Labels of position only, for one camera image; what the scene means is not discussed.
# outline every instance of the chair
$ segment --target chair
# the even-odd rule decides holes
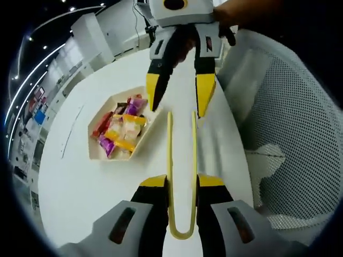
[[[218,73],[244,145],[254,207],[310,244],[342,196],[343,114],[290,49],[241,30]]]

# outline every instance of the gripper jaw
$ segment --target gripper jaw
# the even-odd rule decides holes
[[[187,40],[196,45],[196,97],[198,117],[204,117],[215,90],[215,59],[220,56],[222,42],[219,24],[190,24],[164,28],[156,35],[150,49],[151,64],[146,76],[146,91],[150,110],[155,111],[167,89],[178,53]]]

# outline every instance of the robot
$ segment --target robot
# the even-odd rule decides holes
[[[158,107],[178,61],[177,53],[192,39],[196,47],[197,113],[198,118],[204,117],[215,90],[215,59],[222,51],[219,35],[232,39],[233,33],[229,28],[220,31],[212,16],[211,0],[150,0],[148,6],[150,13],[147,9],[142,12],[161,28],[150,47],[151,64],[146,76],[150,109]]]

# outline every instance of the ceiling light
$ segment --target ceiling light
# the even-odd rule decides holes
[[[63,45],[61,45],[61,46],[59,46],[59,47],[57,47],[54,51],[52,51],[51,53],[49,53],[30,73],[29,73],[29,75],[26,77],[26,79],[24,80],[24,82],[20,85],[20,87],[19,87],[19,89],[18,89],[18,91],[16,92],[16,94],[14,95],[14,98],[13,98],[13,100],[12,100],[12,102],[11,102],[11,104],[10,104],[10,107],[9,107],[9,109],[8,109],[8,111],[7,111],[7,113],[6,113],[6,117],[5,117],[5,122],[4,122],[4,125],[6,125],[6,122],[7,122],[7,119],[8,119],[8,117],[9,117],[9,114],[10,114],[10,112],[11,112],[11,109],[12,109],[12,107],[13,107],[13,104],[14,104],[14,102],[15,102],[15,100],[16,100],[16,98],[18,97],[18,95],[19,95],[19,93],[20,93],[20,91],[22,90],[22,88],[23,88],[23,86],[25,85],[25,83],[29,80],[29,78],[33,75],[33,73],[51,56],[51,55],[53,55],[55,52],[57,52],[57,51],[59,51],[62,47],[64,47],[65,46],[65,43],[63,44]]]
[[[38,81],[36,82],[36,84],[32,87],[32,89],[30,90],[30,92],[28,93],[28,95],[26,96],[23,104],[21,105],[19,111],[18,111],[18,114],[17,114],[17,117],[16,119],[14,120],[14,123],[13,123],[13,127],[12,127],[12,131],[11,131],[11,136],[10,138],[13,137],[13,133],[14,133],[14,129],[16,128],[16,124],[17,124],[17,121],[19,119],[19,116],[20,116],[20,113],[21,111],[23,110],[23,107],[25,105],[25,102],[28,100],[29,96],[32,94],[33,90],[35,89],[36,85],[38,85],[38,83],[44,78],[44,76],[47,74],[48,72],[46,71],[39,79]],[[8,147],[8,151],[7,151],[7,157],[10,158],[10,149],[11,149],[11,141],[13,141],[14,139],[12,138],[12,140],[10,140],[9,142],[9,147]]]

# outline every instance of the tray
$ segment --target tray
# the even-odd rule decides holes
[[[121,155],[121,151],[119,149],[115,149],[112,154],[112,157],[107,158],[105,151],[102,149],[99,143],[91,137],[92,131],[95,128],[97,122],[102,118],[102,116],[106,112],[114,111],[117,107],[117,103],[126,102],[128,97],[136,94],[141,94],[144,99],[148,99],[144,86],[136,87],[131,90],[127,90],[119,94],[112,95],[108,98],[108,100],[103,104],[103,106],[91,120],[90,124],[88,125],[88,153],[91,160],[128,161],[132,159],[137,154],[137,152],[139,152],[139,149],[144,144],[144,141],[146,140],[148,134],[153,129],[153,126],[156,122],[156,118],[159,116],[159,114],[161,114],[161,107],[158,107],[155,112],[150,111],[148,104],[144,108],[142,114],[147,118],[147,124],[142,129],[142,133],[141,136],[138,138],[135,150],[132,152],[129,158]]]

